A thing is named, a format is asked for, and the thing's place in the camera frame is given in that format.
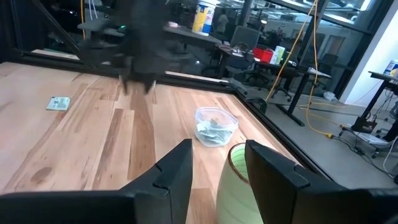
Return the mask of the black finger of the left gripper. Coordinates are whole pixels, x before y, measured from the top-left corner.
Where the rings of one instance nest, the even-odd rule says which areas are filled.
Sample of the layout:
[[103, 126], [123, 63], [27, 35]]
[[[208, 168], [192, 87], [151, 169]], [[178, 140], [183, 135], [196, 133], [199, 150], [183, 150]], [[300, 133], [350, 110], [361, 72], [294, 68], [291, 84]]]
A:
[[149, 80], [144, 80], [144, 93], [148, 94], [152, 87], [155, 85], [156, 80], [149, 79]]
[[120, 74], [119, 75], [119, 82], [123, 88], [123, 92], [124, 94], [128, 94], [129, 90], [128, 90], [128, 83], [130, 80], [130, 75], [129, 74]]

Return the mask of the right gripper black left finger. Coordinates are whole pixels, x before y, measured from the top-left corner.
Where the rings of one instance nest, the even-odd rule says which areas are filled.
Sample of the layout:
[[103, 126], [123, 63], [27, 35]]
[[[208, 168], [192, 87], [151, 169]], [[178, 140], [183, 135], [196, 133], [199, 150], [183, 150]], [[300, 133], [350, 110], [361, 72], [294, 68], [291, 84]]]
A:
[[192, 140], [185, 139], [119, 190], [2, 195], [1, 223], [185, 223], [192, 179]]

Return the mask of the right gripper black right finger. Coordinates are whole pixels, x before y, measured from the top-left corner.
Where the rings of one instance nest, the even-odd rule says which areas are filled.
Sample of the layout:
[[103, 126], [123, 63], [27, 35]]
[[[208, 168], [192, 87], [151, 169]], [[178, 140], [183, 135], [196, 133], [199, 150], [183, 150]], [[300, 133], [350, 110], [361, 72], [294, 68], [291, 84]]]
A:
[[245, 160], [264, 223], [397, 223], [396, 189], [347, 189], [253, 140]]

